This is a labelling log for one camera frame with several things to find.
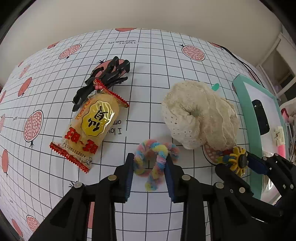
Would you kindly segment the yellow sunflower fidget spinner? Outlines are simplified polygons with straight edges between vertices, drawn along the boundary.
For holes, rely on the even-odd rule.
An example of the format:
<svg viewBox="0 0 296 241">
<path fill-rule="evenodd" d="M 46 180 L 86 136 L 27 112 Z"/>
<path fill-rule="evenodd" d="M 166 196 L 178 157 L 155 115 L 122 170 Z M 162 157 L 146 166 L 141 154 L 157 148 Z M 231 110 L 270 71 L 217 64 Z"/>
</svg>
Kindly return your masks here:
<svg viewBox="0 0 296 241">
<path fill-rule="evenodd" d="M 237 176 L 242 177 L 247 168 L 247 151 L 241 147 L 233 147 L 230 150 L 222 152 L 217 159 L 217 163 L 224 164 L 229 167 Z"/>
</svg>

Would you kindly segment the pink hair roller clip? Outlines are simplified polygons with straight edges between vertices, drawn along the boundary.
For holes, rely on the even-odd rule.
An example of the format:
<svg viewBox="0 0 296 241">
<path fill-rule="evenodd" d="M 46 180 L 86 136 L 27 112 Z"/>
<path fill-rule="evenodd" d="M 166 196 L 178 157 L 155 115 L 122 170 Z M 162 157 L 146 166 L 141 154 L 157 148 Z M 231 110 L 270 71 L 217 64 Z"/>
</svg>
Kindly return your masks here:
<svg viewBox="0 0 296 241">
<path fill-rule="evenodd" d="M 286 158 L 286 151 L 285 151 L 285 144 L 279 145 L 277 147 L 277 153 L 282 156 L 283 158 Z"/>
</svg>

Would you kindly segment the black toy car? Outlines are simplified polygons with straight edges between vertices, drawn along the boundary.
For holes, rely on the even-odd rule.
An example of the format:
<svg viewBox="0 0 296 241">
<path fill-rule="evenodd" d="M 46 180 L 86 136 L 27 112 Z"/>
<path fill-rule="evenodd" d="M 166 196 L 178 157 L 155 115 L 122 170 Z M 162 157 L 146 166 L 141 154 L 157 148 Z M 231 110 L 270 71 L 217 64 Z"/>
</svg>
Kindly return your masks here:
<svg viewBox="0 0 296 241">
<path fill-rule="evenodd" d="M 255 111 L 260 135 L 265 135 L 270 131 L 270 126 L 263 105 L 258 99 L 253 100 L 252 105 Z"/>
</svg>

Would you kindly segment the cream lace scrunchie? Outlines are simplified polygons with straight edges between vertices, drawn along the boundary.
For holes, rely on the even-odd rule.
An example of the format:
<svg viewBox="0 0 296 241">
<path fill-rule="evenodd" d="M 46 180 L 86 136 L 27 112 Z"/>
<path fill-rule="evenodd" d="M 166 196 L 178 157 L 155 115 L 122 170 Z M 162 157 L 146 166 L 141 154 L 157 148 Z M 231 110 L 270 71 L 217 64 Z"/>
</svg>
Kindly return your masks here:
<svg viewBox="0 0 296 241">
<path fill-rule="evenodd" d="M 162 101 L 162 116 L 172 138 L 185 149 L 208 144 L 224 151 L 236 146 L 239 119 L 233 104 L 203 82 L 174 84 Z"/>
</svg>

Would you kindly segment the yellow snack packet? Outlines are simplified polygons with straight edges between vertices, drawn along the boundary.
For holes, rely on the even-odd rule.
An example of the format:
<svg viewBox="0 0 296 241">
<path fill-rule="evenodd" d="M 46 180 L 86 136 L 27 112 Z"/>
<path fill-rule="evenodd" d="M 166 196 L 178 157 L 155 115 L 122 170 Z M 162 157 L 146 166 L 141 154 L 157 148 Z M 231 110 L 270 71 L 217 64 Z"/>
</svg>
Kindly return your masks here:
<svg viewBox="0 0 296 241">
<path fill-rule="evenodd" d="M 59 143 L 51 142 L 50 148 L 88 173 L 106 134 L 116 121 L 121 108 L 129 104 L 118 94 L 95 79 L 91 96 L 86 98 L 71 120 Z"/>
</svg>

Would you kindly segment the black claw hair clip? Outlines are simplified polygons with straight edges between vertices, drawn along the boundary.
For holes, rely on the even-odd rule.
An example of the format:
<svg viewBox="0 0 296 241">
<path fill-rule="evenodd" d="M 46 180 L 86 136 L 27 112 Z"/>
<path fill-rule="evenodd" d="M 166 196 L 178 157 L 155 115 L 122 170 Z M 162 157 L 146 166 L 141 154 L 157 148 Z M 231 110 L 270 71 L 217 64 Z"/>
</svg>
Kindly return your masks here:
<svg viewBox="0 0 296 241">
<path fill-rule="evenodd" d="M 114 85 L 122 84 L 128 77 L 124 77 L 130 72 L 130 61 L 119 59 L 117 56 L 111 60 L 101 62 L 94 70 L 90 77 L 84 82 L 85 86 L 81 87 L 73 97 L 74 104 L 72 111 L 76 112 L 81 105 L 88 99 L 88 96 L 99 90 L 99 83 L 110 89 Z"/>
</svg>

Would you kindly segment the bag of cotton swabs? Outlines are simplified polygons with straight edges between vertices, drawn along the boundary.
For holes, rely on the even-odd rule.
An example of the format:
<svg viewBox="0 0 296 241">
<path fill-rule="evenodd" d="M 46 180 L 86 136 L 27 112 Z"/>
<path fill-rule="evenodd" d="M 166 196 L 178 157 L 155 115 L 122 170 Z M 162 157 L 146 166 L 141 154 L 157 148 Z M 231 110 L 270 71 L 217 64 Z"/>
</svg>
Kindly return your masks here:
<svg viewBox="0 0 296 241">
<path fill-rule="evenodd" d="M 267 175 L 262 176 L 261 201 L 274 205 L 281 197 L 277 188 Z"/>
</svg>

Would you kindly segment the green shallow tray box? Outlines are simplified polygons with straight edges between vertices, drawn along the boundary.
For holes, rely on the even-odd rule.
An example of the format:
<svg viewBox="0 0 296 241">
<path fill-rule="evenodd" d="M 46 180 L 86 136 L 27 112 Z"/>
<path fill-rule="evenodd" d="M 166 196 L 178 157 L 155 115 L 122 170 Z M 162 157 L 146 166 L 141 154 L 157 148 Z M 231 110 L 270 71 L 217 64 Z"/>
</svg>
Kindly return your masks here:
<svg viewBox="0 0 296 241">
<path fill-rule="evenodd" d="M 288 136 L 276 97 L 263 86 L 242 74 L 238 74 L 234 78 L 233 86 L 243 112 L 250 153 L 260 158 L 263 156 L 264 152 L 270 154 L 278 153 L 280 148 L 276 145 L 273 137 L 275 129 L 281 126 L 283 128 L 285 140 L 285 144 L 282 148 L 285 151 L 284 157 L 288 158 Z M 255 100 L 262 104 L 269 125 L 269 131 L 263 135 L 260 134 L 259 124 L 253 105 Z"/>
</svg>

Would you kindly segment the white bedside shelf unit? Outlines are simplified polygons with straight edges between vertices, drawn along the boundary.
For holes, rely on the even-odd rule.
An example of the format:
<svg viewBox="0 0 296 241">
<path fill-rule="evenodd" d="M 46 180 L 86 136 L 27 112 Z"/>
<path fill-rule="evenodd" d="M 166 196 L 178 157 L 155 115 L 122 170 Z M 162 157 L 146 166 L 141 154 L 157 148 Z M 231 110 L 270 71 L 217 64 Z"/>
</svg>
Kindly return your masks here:
<svg viewBox="0 0 296 241">
<path fill-rule="evenodd" d="M 279 105 L 295 98 L 295 43 L 285 27 L 256 69 Z"/>
</svg>

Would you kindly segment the white grid tablecloth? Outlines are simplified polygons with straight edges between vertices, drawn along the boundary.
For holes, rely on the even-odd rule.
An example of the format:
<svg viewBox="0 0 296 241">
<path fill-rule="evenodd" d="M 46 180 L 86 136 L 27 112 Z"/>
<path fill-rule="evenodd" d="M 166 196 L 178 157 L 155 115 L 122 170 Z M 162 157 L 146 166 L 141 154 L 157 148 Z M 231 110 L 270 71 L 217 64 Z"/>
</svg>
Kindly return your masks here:
<svg viewBox="0 0 296 241">
<path fill-rule="evenodd" d="M 89 173 L 53 152 L 71 119 L 72 99 L 101 62 L 131 63 L 128 79 L 112 88 L 129 104 L 97 151 Z M 155 29 L 111 29 L 61 40 L 17 65 L 1 91 L 1 211 L 17 240 L 37 225 L 80 181 L 94 184 L 112 174 L 128 153 L 149 138 L 171 142 L 162 100 L 184 80 L 219 83 L 221 97 L 239 117 L 237 143 L 248 149 L 247 128 L 232 83 L 253 67 L 209 42 Z"/>
</svg>

